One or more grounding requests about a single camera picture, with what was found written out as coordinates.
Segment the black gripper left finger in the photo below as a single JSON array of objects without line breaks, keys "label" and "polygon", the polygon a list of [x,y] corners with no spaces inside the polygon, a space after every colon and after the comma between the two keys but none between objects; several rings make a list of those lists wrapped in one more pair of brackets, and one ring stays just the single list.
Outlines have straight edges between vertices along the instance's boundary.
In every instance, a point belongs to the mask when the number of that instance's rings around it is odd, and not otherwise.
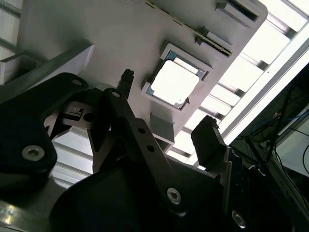
[{"label": "black gripper left finger", "polygon": [[57,160],[52,139],[70,127],[88,130],[94,173],[128,159],[168,210],[186,213],[183,187],[144,120],[127,102],[134,73],[126,70],[116,88],[89,89],[61,73],[0,105],[0,197],[24,203],[37,199]]}]

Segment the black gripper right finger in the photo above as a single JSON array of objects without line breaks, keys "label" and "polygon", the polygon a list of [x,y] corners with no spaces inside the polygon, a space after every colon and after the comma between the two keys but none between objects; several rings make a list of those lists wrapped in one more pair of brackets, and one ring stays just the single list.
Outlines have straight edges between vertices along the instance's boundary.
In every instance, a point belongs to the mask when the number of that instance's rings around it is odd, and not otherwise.
[{"label": "black gripper right finger", "polygon": [[205,116],[191,133],[198,163],[223,187],[222,212],[232,232],[288,232],[290,219],[275,199],[262,164],[227,146],[216,120]]}]

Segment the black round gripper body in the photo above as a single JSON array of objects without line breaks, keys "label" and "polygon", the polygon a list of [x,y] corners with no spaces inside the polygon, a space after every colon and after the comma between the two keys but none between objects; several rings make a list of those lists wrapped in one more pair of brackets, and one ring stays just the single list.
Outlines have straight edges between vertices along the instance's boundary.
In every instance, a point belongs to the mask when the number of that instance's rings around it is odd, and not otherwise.
[{"label": "black round gripper body", "polygon": [[222,187],[201,170],[169,159],[184,189],[187,210],[178,217],[159,201],[128,159],[66,190],[55,203],[53,232],[225,232]]}]

